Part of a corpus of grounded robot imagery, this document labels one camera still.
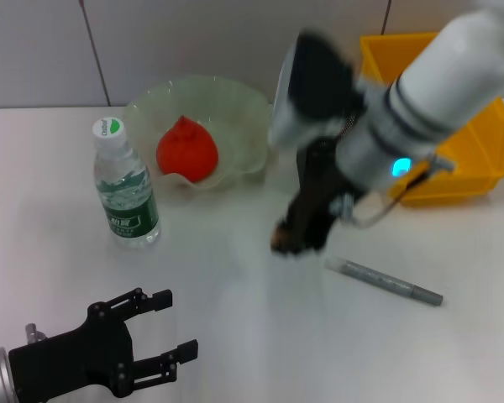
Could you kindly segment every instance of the wall tile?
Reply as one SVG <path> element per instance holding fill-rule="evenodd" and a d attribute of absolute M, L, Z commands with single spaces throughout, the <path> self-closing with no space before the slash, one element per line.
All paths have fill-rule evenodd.
<path fill-rule="evenodd" d="M 304 26 L 353 59 L 378 34 L 386 0 L 87 0 L 111 103 L 175 75 L 228 76 L 273 97 L 281 63 Z"/>
<path fill-rule="evenodd" d="M 475 5 L 475 0 L 392 0 L 385 34 L 439 31 Z"/>
<path fill-rule="evenodd" d="M 78 0 L 0 0 L 0 107 L 106 104 Z"/>

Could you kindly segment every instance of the white bottle cap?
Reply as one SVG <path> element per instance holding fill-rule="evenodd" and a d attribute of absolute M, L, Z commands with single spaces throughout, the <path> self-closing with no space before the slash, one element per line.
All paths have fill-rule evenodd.
<path fill-rule="evenodd" d="M 92 130 L 97 149 L 119 149 L 127 143 L 127 134 L 121 119 L 112 117 L 99 119 Z"/>

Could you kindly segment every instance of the plastic bottle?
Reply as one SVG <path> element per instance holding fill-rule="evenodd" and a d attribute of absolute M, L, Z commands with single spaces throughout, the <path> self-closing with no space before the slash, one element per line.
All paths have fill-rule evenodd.
<path fill-rule="evenodd" d="M 93 125 L 97 155 L 93 175 L 108 225 L 119 245 L 143 248 L 160 234 L 150 173 L 129 146 L 123 122 L 99 119 Z"/>

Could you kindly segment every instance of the white table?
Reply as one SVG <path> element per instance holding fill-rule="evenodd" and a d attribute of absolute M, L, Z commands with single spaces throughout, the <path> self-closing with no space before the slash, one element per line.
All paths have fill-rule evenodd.
<path fill-rule="evenodd" d="M 52 336 L 94 301 L 170 288 L 173 308 L 130 321 L 135 358 L 197 338 L 199 359 L 176 384 L 126 401 L 504 401 L 504 181 L 470 206 L 398 208 L 366 231 L 336 227 L 321 256 L 281 259 L 270 232 L 297 188 L 282 159 L 264 184 L 158 192 L 163 238 L 125 252 L 92 184 L 90 133 L 120 112 L 0 110 L 0 346 L 23 345 L 28 322 Z M 444 294 L 444 305 L 322 269 L 333 255 Z M 93 386 L 60 401 L 114 400 Z"/>

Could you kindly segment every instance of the green glass bowl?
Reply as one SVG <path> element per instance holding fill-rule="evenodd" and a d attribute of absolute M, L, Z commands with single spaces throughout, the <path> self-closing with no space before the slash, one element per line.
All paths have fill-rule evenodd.
<path fill-rule="evenodd" d="M 192 183 L 178 174 L 163 175 L 157 165 L 157 144 L 177 119 L 199 122 L 218 149 L 216 170 Z M 130 143 L 142 155 L 152 181 L 176 181 L 206 190 L 262 170 L 267 161 L 271 106 L 260 92 L 213 76 L 188 76 L 165 82 L 134 99 L 123 112 Z"/>

